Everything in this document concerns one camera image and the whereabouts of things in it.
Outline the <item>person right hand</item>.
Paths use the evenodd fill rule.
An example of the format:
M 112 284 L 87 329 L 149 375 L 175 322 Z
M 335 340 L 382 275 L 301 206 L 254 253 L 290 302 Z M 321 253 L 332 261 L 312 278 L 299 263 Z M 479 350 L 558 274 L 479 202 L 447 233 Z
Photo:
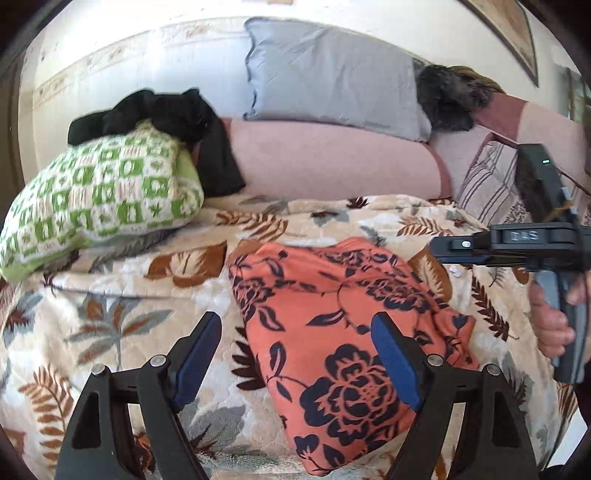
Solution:
M 590 287 L 590 273 L 586 274 L 586 287 Z M 586 303 L 586 287 L 582 277 L 571 287 L 567 301 L 572 305 Z M 568 326 L 565 314 L 552 308 L 545 298 L 543 289 L 532 283 L 529 288 L 529 302 L 531 307 L 530 323 L 537 338 L 538 348 L 547 358 L 559 357 L 575 340 L 575 331 Z M 590 361 L 590 321 L 586 336 L 584 362 Z

